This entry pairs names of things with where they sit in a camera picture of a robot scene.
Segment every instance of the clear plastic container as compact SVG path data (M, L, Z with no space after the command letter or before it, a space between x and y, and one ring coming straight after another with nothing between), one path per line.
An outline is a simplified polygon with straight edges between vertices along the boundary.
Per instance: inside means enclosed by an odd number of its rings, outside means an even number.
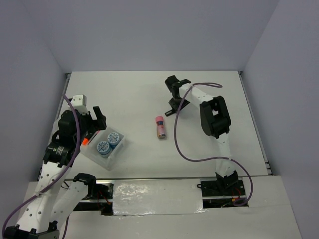
M107 158L104 158L102 155L99 154L96 147L99 142L108 141L108 135L112 132L118 133L121 138L121 141L118 145L116 145L112 153ZM122 151L125 146L125 140L125 136L122 133L110 126L107 126L107 128L105 130L100 131L88 145L81 145L81 153L87 158L91 159L92 161L96 162L100 166L110 171L112 170L114 164L117 161L117 156L119 152Z

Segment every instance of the white platform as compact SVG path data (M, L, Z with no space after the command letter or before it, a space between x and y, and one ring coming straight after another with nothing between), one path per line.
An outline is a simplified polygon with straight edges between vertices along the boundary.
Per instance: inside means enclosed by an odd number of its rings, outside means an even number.
M99 106L107 124L127 136L127 147L119 155L116 167L107 171L83 155L79 155L67 178L89 173L97 178L164 178L212 177L212 161L187 162L178 154L173 142L175 116L164 117L168 138L156 137L155 117L170 110L171 93L164 81L168 76L195 82L216 82L223 88L200 87L208 94L223 96L232 120L230 148L233 158L253 176L268 175L248 104L237 71L136 71L136 72L73 72L66 95L87 96L87 108ZM63 112L67 109L63 103ZM188 157L200 159L219 156L201 129L199 110L188 105L178 121L178 142ZM239 175L245 173L237 169Z
M255 192L249 207L209 209L186 215L126 217L100 216L97 211L72 212L66 238L301 239L281 177L253 177L253 182ZM36 184L29 183L25 200L32 196ZM249 189L248 181L244 181L244 186Z

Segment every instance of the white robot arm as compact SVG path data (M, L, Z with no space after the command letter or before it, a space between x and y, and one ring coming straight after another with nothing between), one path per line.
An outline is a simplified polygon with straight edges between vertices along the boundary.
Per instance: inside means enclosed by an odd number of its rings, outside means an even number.
M231 158L228 134L231 120L225 100L221 96L215 97L203 92L194 87L189 80L179 81L176 76L168 77L165 84L173 96L169 101L172 110L166 112L165 115L170 116L177 112L181 97L192 87L181 108L183 109L190 103L196 106L200 110L202 129L208 135L209 140L218 144L221 156ZM216 160L216 176L224 188L238 181L234 164L229 160Z
M80 143L84 138L89 140L95 132L106 129L106 117L102 115L99 107L93 107L97 119L92 119L86 109L85 95L76 95L69 101L79 122ZM53 134L51 143L45 150L41 176L35 189L36 197L27 205L17 224L5 229L5 239L59 238L61 226L79 201L93 193L95 177L79 173L65 194L56 202L68 171L62 177L60 175L66 170L74 154L78 153L75 152L77 129L71 110L63 112L58 127L59 130ZM55 180L57 181L47 191L41 193Z

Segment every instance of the plastic wrap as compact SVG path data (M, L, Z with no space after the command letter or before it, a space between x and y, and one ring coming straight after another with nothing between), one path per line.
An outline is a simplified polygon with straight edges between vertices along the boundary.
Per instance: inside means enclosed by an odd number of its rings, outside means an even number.
M194 214L204 211L199 179L116 181L114 215Z

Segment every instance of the gray wall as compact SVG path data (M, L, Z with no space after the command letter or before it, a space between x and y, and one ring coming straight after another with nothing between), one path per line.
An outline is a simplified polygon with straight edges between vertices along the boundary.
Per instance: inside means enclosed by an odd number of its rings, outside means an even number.
M318 238L319 1L280 0L243 75L304 239Z
M0 0L0 32L2 225L36 179L65 77L21 2Z
M22 0L65 72L243 70L278 0Z

